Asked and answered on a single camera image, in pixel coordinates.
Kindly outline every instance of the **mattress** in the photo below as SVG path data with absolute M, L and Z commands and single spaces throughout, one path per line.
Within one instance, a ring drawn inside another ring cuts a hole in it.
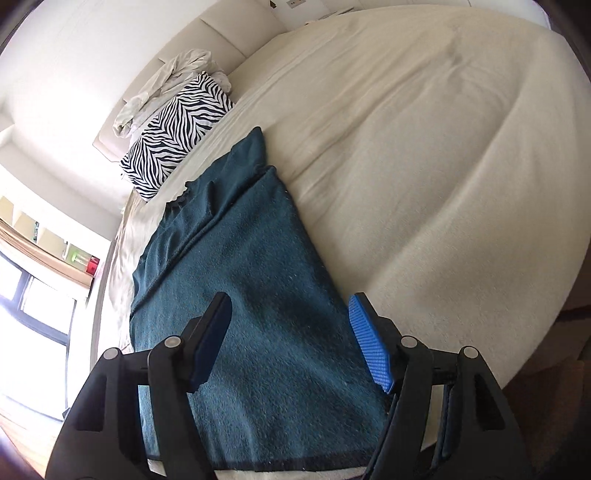
M 99 348 L 130 349 L 165 204 L 260 126 L 343 299 L 365 292 L 431 348 L 477 347 L 505 385 L 591 235 L 591 85 L 564 38 L 484 9 L 372 9 L 276 37 L 230 81 L 234 109 L 155 198 L 130 197 Z

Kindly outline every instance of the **teal towel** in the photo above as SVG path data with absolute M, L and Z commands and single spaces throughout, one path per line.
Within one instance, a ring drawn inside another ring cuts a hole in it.
M 233 319 L 207 384 L 189 395 L 216 469 L 365 466 L 386 420 L 348 311 L 255 128 L 169 203 L 134 274 L 136 351 L 178 335 L 217 291 Z M 148 455 L 158 446 L 140 392 Z

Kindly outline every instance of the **window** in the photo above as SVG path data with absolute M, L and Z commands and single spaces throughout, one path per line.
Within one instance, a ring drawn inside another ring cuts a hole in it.
M 0 392 L 59 420 L 75 307 L 0 253 Z

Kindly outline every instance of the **upholstered headboard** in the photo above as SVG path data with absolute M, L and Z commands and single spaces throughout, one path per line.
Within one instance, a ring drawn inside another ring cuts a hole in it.
M 146 65 L 113 108 L 93 142 L 109 161 L 118 162 L 129 150 L 129 138 L 113 133 L 115 117 L 140 88 L 164 65 L 184 50 L 209 50 L 214 60 L 231 73 L 285 26 L 258 0 L 218 0 L 181 30 Z

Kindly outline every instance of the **pillow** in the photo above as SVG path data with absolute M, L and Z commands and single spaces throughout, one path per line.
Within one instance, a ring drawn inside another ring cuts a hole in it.
M 203 72 L 148 123 L 120 162 L 146 202 L 232 107 L 220 86 Z

